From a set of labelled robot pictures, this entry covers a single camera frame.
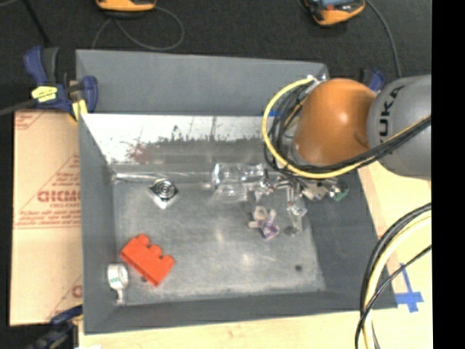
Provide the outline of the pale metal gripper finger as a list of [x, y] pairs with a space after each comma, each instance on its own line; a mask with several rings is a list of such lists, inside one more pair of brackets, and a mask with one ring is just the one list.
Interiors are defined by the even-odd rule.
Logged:
[[303, 218], [307, 214], [307, 209], [301, 193], [295, 188], [288, 188], [286, 195], [286, 211], [291, 224], [286, 227], [285, 234], [295, 236], [297, 233], [303, 231]]
[[271, 182], [268, 179], [260, 180], [252, 189], [255, 199], [269, 196], [284, 187], [284, 182]]

